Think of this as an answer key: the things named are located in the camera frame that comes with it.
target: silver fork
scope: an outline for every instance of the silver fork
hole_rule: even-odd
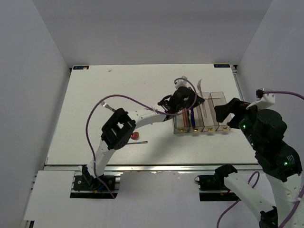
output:
[[[113,109],[110,105],[108,105],[108,104],[107,104],[106,102],[104,102],[104,101],[102,101],[102,102],[100,103],[100,105],[102,105],[103,107],[105,107],[105,108],[111,110],[112,112],[115,112],[115,111],[116,111],[115,109]]]
[[[200,97],[201,97],[201,98],[204,98],[204,97],[203,97],[203,93],[202,93],[202,91],[201,91],[200,83],[201,83],[201,79],[199,80],[198,86],[197,86],[197,87],[198,87],[198,90],[199,90],[199,93],[200,93]],[[207,118],[207,112],[206,112],[205,102],[203,102],[202,107],[203,107],[204,117]]]

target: transparent container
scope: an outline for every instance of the transparent container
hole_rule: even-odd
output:
[[[200,104],[204,129],[203,132],[215,132],[219,125],[216,120],[214,105],[210,93],[198,93],[199,96],[205,99],[203,104]]]
[[[227,104],[223,92],[212,92],[210,94],[214,106]],[[231,115],[229,114],[222,123],[218,123],[219,124],[218,131],[230,131],[231,128],[227,125],[227,123],[230,121],[231,121]]]
[[[201,132],[204,125],[200,108],[196,107],[193,111],[189,110],[186,114],[173,117],[173,128],[174,133]]]

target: white wall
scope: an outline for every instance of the white wall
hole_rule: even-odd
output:
[[[76,64],[239,63],[272,0],[33,0]]]
[[[304,95],[304,1],[274,0],[238,66],[245,100],[254,101],[261,87]],[[285,141],[294,147],[304,165],[304,101],[276,95],[273,109],[287,123]]]
[[[0,227],[19,228],[69,70],[31,0],[0,7]]]

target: red round object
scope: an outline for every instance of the red round object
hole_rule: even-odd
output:
[[[139,137],[139,133],[138,132],[133,132],[133,134],[131,134],[131,139],[138,139]]]

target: black label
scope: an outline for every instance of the black label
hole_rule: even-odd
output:
[[[214,68],[230,68],[229,64],[213,64]]]
[[[89,66],[73,66],[73,70],[88,70]]]

